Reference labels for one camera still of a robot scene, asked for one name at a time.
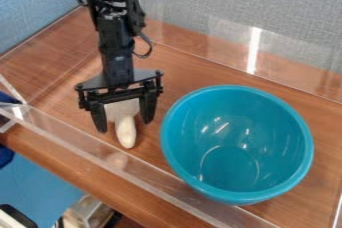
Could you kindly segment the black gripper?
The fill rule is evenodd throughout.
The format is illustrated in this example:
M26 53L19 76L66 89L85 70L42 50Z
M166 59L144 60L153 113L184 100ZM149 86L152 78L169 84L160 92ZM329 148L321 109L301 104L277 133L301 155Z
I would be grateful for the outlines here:
M144 53L134 52L134 40L130 36L100 36L101 71L74 86L78 108L90 111L90 117L100 133L106 132L104 106L110 103L136 99L142 122L148 124L153 120L157 97L162 92L162 73L160 70L133 67L133 57L148 58L153 49L146 36L140 35L140 38L148 46Z

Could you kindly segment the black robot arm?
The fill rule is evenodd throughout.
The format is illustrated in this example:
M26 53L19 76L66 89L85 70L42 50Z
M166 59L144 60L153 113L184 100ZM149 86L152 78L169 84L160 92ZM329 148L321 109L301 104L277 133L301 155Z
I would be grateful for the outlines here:
M162 92L158 70L136 69L134 39L144 38L145 13L138 0L77 0L89 10L98 33L101 72L78 83L78 108L88 111L98 132L106 131L104 106L136 99L145 123L154 116L157 97Z

